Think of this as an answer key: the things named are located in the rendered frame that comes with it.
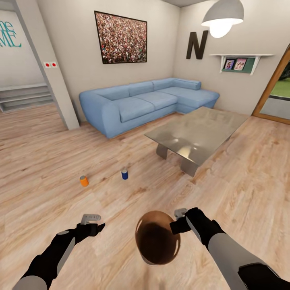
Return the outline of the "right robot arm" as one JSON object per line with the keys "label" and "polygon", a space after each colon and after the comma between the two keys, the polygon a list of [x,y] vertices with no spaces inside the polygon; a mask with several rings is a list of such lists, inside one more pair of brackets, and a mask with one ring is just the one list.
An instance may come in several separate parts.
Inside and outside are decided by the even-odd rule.
{"label": "right robot arm", "polygon": [[233,240],[198,207],[177,209],[174,216],[177,221],[170,223],[173,235],[193,230],[231,290],[290,290],[290,282],[281,279],[266,262]]}

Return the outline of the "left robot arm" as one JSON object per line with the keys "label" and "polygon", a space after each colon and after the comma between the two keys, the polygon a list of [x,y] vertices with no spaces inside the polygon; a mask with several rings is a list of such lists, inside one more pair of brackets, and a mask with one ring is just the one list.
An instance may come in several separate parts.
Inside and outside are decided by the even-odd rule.
{"label": "left robot arm", "polygon": [[74,246],[89,236],[96,236],[105,224],[90,224],[89,221],[101,220],[98,214],[83,214],[75,229],[67,229],[56,234],[51,245],[42,255],[36,256],[28,271],[11,290],[49,290],[52,280],[56,279]]}

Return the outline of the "trash can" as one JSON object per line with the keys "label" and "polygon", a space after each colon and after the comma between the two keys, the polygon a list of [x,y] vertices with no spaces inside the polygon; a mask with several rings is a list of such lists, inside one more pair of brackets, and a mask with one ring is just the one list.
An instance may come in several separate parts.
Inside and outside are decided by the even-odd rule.
{"label": "trash can", "polygon": [[[170,223],[173,218],[162,211],[149,211],[138,221],[135,241],[143,260],[149,265],[166,265],[180,250],[180,233],[173,235]],[[178,249],[176,243],[178,240]]]}

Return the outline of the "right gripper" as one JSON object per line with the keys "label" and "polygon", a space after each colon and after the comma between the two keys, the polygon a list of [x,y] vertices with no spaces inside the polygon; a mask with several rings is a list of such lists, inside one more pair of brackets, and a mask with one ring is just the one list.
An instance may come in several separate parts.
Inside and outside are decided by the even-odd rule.
{"label": "right gripper", "polygon": [[170,223],[170,227],[171,227],[173,235],[178,234],[178,233],[184,233],[184,232],[188,231],[182,225],[182,218],[178,219],[175,222]]}

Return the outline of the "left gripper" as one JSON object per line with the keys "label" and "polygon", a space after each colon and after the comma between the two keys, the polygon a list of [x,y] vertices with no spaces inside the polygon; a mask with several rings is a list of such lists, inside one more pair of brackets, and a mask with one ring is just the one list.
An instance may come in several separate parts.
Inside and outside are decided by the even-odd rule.
{"label": "left gripper", "polygon": [[85,224],[85,225],[81,225],[81,224],[77,224],[77,228],[80,228],[83,232],[83,238],[81,241],[83,241],[84,239],[86,239],[89,236],[96,236],[99,232],[101,232],[103,230],[103,228],[105,227],[105,224]]}

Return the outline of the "can of soda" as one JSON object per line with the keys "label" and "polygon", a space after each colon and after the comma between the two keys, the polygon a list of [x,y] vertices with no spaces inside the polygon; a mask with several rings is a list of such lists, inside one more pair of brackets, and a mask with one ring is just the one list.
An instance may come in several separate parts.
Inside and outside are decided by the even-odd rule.
{"label": "can of soda", "polygon": [[86,176],[81,176],[80,182],[81,182],[82,186],[84,186],[84,187],[88,186],[88,184],[89,184]]}
{"label": "can of soda", "polygon": [[122,178],[124,180],[127,180],[128,179],[128,171],[126,169],[122,170]]}

